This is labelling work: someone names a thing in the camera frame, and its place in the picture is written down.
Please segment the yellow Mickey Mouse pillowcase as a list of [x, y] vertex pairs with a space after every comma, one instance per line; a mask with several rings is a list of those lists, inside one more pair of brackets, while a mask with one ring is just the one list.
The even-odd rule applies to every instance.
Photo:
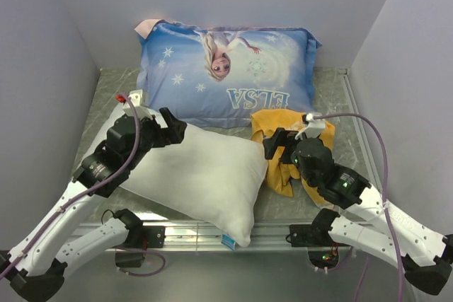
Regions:
[[[271, 137], [279, 127], [299, 131], [303, 126], [302, 113], [300, 112], [288, 109], [259, 110], [251, 115], [251, 140], [262, 143], [264, 138]], [[294, 165], [279, 162], [282, 152], [283, 148], [279, 147], [274, 157], [268, 161], [268, 170], [265, 176], [268, 187], [282, 196], [293, 198], [295, 185], [290, 180], [294, 179], [303, 185], [305, 192], [318, 208], [333, 208], [333, 204], [322, 198], [316, 187], [306, 183]]]

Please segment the white pillow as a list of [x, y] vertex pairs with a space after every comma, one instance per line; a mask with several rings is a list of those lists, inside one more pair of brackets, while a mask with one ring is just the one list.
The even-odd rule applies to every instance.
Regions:
[[103, 206], [158, 213], [162, 205], [168, 219], [209, 222], [245, 248], [267, 168], [261, 144], [189, 124], [181, 144], [152, 148]]

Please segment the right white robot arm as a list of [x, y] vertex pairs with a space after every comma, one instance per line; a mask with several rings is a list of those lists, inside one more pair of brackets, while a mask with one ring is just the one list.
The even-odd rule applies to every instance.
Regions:
[[365, 221], [351, 221], [331, 209], [322, 209], [311, 223], [319, 245], [331, 241], [358, 250], [402, 269], [418, 290], [437, 296], [452, 273], [452, 236], [442, 235], [417, 222], [351, 168], [337, 164], [319, 138], [283, 128], [263, 140], [265, 158], [294, 165], [301, 177], [315, 185], [328, 202]]

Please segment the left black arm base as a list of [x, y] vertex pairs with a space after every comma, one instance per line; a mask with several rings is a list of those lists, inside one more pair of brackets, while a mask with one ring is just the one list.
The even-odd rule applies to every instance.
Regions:
[[[158, 251], [165, 241], [165, 226], [142, 226], [130, 231], [126, 241], [115, 246], [115, 266], [117, 271], [131, 277], [151, 277], [162, 272], [166, 266], [166, 258]], [[130, 269], [140, 268], [147, 258], [153, 256], [161, 264], [152, 272], [131, 272]]]

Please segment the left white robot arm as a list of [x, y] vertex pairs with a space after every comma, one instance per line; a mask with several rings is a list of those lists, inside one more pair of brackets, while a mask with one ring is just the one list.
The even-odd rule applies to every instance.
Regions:
[[74, 241], [69, 238], [151, 149], [183, 141], [187, 124], [168, 108], [159, 112], [164, 127], [148, 110], [133, 109], [117, 118], [46, 217], [19, 244], [1, 251], [1, 277], [25, 301], [50, 300], [73, 271], [109, 248], [147, 244], [142, 220], [128, 209]]

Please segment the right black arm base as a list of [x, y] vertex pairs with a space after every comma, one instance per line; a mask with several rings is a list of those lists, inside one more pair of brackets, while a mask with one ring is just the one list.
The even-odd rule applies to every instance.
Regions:
[[306, 248], [315, 269], [329, 271], [339, 264], [338, 243], [309, 224], [290, 224], [285, 240], [292, 248]]

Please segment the blue Elsa pillow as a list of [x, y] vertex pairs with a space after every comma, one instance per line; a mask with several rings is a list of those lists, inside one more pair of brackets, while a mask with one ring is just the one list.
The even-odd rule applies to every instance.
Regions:
[[167, 107], [199, 127], [232, 128], [262, 109], [312, 109], [320, 42], [304, 28], [204, 29], [162, 20], [138, 38], [137, 87], [153, 110]]

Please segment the blue white pillow tag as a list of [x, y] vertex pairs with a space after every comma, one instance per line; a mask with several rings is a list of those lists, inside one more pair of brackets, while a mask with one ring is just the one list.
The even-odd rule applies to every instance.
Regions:
[[221, 244], [225, 246], [226, 248], [235, 251], [236, 248], [236, 241], [229, 235], [227, 234], [222, 234], [221, 237]]

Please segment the pink cloth corner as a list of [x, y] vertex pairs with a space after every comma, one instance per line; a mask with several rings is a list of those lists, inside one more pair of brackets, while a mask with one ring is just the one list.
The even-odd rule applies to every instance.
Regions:
[[139, 23], [134, 31], [143, 39], [147, 39], [154, 27], [159, 24], [162, 19], [146, 19]]

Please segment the aluminium front rail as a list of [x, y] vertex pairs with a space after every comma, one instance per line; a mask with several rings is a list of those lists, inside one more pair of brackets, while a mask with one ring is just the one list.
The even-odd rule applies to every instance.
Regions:
[[135, 242], [163, 252], [261, 252], [317, 248], [306, 221], [257, 222], [251, 242], [241, 247], [230, 235], [201, 221], [145, 221], [142, 235]]

